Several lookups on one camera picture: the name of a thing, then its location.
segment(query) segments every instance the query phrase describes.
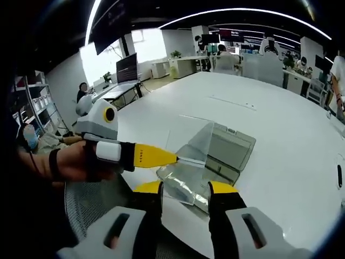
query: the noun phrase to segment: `window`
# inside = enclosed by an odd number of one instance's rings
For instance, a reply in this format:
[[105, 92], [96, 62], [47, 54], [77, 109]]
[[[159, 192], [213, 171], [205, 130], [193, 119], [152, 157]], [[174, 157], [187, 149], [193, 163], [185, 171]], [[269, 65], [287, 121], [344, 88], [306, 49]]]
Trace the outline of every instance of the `window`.
[[161, 59], [167, 56], [162, 31], [160, 29], [132, 31], [132, 38], [138, 63]]
[[82, 66], [88, 84], [91, 86], [104, 74], [116, 72], [116, 62], [122, 59], [119, 41], [115, 41], [97, 56], [95, 44], [92, 42], [80, 49]]
[[132, 39], [134, 43], [142, 42], [144, 40], [144, 37], [142, 35], [142, 30], [132, 31]]

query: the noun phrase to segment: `white wall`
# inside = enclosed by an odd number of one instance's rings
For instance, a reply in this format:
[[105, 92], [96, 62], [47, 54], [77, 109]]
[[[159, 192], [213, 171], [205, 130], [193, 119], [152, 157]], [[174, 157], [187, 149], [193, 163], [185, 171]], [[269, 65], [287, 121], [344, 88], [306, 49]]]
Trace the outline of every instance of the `white wall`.
[[162, 30], [167, 57], [175, 50], [182, 56], [194, 56], [194, 39], [192, 31], [187, 30]]
[[67, 127], [71, 130], [78, 115], [75, 113], [79, 84], [87, 82], [80, 52], [67, 58], [46, 75], [52, 98]]
[[315, 55], [323, 58], [323, 47], [307, 37], [301, 38], [301, 57], [306, 57], [307, 66], [313, 69], [313, 78], [318, 78], [322, 71], [315, 66]]

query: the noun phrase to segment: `white plastic housing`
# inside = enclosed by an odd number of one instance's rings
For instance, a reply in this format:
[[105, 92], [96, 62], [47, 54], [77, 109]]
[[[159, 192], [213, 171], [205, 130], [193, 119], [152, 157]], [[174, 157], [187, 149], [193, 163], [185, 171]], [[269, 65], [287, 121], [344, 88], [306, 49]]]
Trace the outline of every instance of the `white plastic housing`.
[[121, 157], [121, 145], [99, 141], [96, 146], [96, 156], [101, 160], [119, 162]]

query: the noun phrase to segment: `black strap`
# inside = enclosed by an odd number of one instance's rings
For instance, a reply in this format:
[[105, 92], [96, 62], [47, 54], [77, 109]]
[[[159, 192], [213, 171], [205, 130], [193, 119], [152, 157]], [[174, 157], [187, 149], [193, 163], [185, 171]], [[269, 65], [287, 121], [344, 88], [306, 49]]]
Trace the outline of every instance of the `black strap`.
[[86, 181], [87, 182], [99, 182], [101, 178], [97, 176], [97, 170], [99, 169], [99, 160], [93, 150], [93, 142], [86, 141], [84, 148], [85, 161], [86, 161]]
[[65, 180], [61, 176], [59, 168], [58, 168], [57, 155], [58, 155], [59, 150], [60, 150], [60, 148], [54, 149], [49, 154], [49, 167], [50, 167], [50, 172], [53, 176], [54, 181], [64, 181]]

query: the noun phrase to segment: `metal shelving unit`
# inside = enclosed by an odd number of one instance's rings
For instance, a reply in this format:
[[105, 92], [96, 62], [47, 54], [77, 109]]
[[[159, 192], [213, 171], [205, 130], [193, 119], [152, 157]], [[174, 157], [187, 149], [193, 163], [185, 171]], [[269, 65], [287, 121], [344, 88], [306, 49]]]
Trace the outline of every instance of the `metal shelving unit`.
[[19, 99], [19, 104], [13, 117], [19, 124], [21, 122], [32, 124], [38, 135], [42, 136], [46, 132], [65, 135], [69, 129], [52, 99], [49, 84], [46, 83], [42, 72], [35, 71], [35, 75], [37, 81], [34, 84], [28, 83], [27, 76], [17, 78], [12, 93]]

